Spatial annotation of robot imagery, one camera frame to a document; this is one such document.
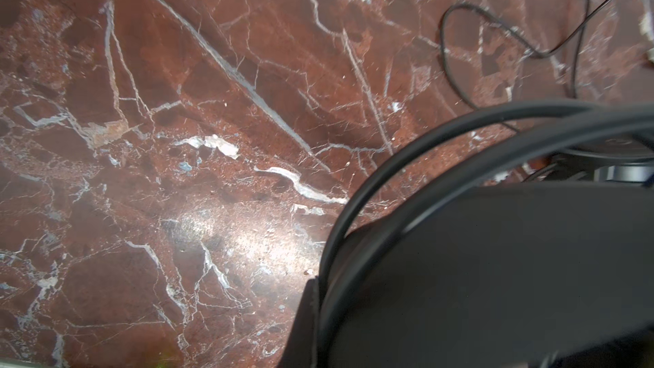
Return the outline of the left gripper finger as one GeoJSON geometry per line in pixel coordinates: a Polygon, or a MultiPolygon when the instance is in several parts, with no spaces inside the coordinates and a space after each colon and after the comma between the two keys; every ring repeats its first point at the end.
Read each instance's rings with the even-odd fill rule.
{"type": "Polygon", "coordinates": [[[310,279],[304,288],[291,332],[279,361],[280,368],[318,367],[318,318],[320,285],[310,279]]]}

